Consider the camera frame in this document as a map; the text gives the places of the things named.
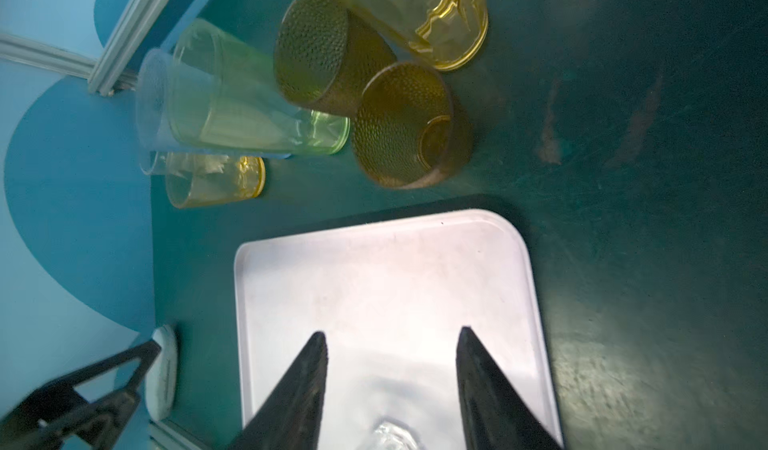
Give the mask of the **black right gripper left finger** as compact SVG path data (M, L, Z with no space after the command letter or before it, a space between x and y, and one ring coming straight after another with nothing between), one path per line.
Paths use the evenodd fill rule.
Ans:
M230 449L318 448L328 369L326 336L314 332Z

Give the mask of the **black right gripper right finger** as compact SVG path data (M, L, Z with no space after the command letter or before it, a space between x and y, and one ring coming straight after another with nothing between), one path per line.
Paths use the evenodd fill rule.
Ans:
M559 449L469 327L456 347L460 412L468 449Z

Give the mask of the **clear faceted glass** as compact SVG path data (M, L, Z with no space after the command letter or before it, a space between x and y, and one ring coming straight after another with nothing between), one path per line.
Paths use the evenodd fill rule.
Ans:
M419 450L420 443L407 429L394 422L380 423L358 446L359 450Z

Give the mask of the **amber dimpled glass front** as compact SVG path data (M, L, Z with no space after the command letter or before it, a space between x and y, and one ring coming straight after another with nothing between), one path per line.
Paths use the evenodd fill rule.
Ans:
M379 71L352 118L356 161L383 188L434 186L470 161L473 146L458 98L435 70L413 62Z

